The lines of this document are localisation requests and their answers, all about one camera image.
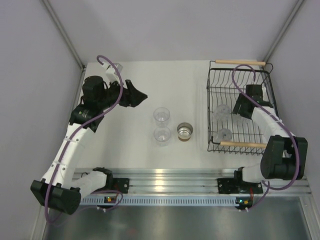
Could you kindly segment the black wire dish rack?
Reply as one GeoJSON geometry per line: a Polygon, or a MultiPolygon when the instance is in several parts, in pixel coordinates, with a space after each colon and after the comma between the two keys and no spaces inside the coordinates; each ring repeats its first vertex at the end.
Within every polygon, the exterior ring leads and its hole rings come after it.
{"type": "Polygon", "coordinates": [[[209,152],[262,155],[269,138],[252,120],[256,106],[247,94],[274,115],[278,107],[270,77],[263,69],[215,67],[210,61],[206,82],[209,152]]]}

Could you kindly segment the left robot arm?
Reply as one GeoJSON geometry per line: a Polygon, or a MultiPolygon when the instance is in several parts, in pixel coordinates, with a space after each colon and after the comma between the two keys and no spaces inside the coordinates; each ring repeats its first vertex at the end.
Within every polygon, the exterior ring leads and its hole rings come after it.
{"type": "Polygon", "coordinates": [[[60,149],[41,180],[34,180],[30,190],[46,210],[72,215],[86,196],[114,188],[113,173],[104,167],[95,167],[78,180],[73,176],[84,149],[103,120],[105,113],[115,108],[137,107],[148,95],[137,90],[132,81],[106,83],[101,76],[84,80],[79,105],[72,111],[66,135],[60,149]]]}

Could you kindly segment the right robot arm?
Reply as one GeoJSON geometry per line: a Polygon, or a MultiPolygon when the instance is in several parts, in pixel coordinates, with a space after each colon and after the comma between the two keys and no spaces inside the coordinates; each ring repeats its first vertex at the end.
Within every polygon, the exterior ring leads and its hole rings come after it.
{"type": "Polygon", "coordinates": [[[247,192],[252,183],[278,179],[289,181],[282,187],[270,187],[275,191],[288,189],[304,176],[308,141],[297,137],[284,126],[272,104],[263,99],[263,87],[260,84],[248,84],[241,91],[232,111],[241,117],[252,120],[267,140],[266,148],[260,160],[253,166],[240,167],[235,174],[233,186],[240,193],[247,192]]]}

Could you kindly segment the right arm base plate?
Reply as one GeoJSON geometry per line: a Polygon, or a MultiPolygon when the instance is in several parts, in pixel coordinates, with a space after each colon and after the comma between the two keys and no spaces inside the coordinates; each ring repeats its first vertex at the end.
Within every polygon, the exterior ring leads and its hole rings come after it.
{"type": "Polygon", "coordinates": [[[217,179],[218,193],[219,194],[248,194],[248,188],[235,178],[218,178],[217,179]]]}

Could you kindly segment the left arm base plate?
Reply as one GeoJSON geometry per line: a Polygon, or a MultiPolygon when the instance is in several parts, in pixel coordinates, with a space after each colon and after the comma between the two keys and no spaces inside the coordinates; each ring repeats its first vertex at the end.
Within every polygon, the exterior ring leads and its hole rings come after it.
{"type": "Polygon", "coordinates": [[[130,187],[129,178],[110,178],[106,180],[103,187],[94,190],[93,192],[101,192],[106,190],[116,190],[123,194],[127,194],[130,187]]]}

